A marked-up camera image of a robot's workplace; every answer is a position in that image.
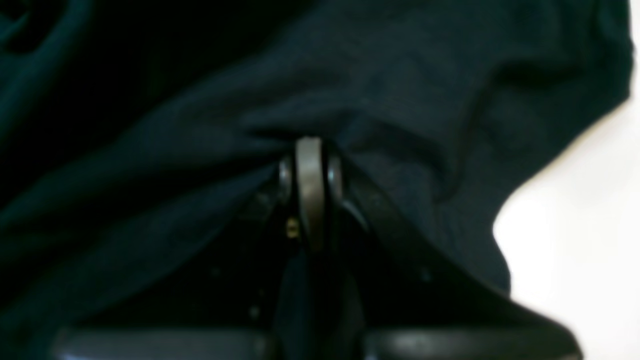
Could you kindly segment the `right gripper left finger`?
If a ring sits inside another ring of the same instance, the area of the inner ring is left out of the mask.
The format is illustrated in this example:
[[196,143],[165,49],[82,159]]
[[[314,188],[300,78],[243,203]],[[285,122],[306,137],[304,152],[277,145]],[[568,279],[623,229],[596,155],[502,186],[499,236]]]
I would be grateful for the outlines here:
[[62,330],[52,360],[284,360],[274,318],[290,257],[316,244],[316,140],[302,137],[199,255],[160,283]]

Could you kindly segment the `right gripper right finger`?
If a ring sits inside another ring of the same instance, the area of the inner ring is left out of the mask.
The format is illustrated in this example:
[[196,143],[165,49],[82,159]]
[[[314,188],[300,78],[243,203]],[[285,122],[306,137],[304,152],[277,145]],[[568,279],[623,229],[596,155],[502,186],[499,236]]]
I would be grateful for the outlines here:
[[312,253],[320,310],[345,305],[350,360],[581,360],[574,335],[430,244],[384,192],[312,141]]

